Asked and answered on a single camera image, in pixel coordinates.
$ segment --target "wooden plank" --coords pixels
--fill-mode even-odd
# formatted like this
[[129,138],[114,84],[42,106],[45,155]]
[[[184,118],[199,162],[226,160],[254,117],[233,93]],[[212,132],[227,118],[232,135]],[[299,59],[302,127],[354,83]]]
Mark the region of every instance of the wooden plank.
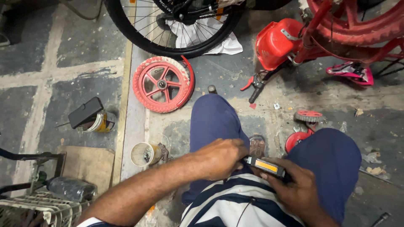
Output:
[[95,147],[58,146],[57,153],[66,152],[63,177],[74,177],[98,187],[101,195],[111,186],[115,152]]
[[114,161],[114,172],[112,175],[112,185],[117,185],[121,181],[122,157],[124,149],[125,128],[126,128],[126,111],[128,109],[130,68],[132,64],[132,46],[133,44],[127,40],[126,56],[124,65],[124,75],[122,78],[121,106],[119,109],[118,135],[116,138],[116,152]]

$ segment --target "striped shirt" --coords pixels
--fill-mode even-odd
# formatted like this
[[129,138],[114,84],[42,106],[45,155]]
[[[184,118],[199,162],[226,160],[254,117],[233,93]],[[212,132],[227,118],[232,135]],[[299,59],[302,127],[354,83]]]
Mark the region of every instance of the striped shirt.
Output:
[[[96,218],[87,221],[79,227],[106,224]],[[246,173],[211,184],[185,209],[180,227],[204,226],[303,227],[304,225],[297,216],[288,212],[278,202],[275,191],[267,181]]]

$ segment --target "navy blue shorts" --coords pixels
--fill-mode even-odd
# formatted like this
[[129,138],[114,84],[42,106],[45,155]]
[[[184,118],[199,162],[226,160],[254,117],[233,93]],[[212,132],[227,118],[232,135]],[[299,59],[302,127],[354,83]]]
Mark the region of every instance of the navy blue shorts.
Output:
[[[194,104],[191,115],[190,152],[195,152],[217,138],[250,141],[241,129],[234,108],[220,95],[208,94]],[[361,155],[355,142],[344,133],[324,128],[296,145],[287,159],[316,175],[318,199],[325,211],[339,224],[344,220],[345,204],[358,181]],[[248,166],[235,174],[253,173]],[[182,194],[185,205],[213,181],[199,180]]]

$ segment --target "plastic bottle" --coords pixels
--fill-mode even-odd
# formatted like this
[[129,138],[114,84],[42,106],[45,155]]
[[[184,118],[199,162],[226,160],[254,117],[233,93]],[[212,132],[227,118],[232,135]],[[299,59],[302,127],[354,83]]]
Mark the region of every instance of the plastic bottle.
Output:
[[72,177],[56,177],[46,188],[55,197],[73,202],[89,201],[97,194],[97,186]]

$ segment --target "hand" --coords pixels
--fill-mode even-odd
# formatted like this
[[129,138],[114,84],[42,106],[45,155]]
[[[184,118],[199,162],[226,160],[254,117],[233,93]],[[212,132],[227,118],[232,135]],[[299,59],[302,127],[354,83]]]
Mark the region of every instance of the hand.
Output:
[[228,178],[236,169],[242,169],[238,162],[248,155],[248,149],[241,139],[217,139],[202,147],[195,153],[191,153],[195,174],[200,179],[210,181]]
[[312,216],[318,212],[324,212],[318,202],[316,177],[312,171],[285,159],[268,158],[265,160],[283,166],[294,181],[285,185],[267,173],[262,172],[260,174],[263,179],[270,183],[279,200],[290,212],[304,221],[305,219],[312,219]]

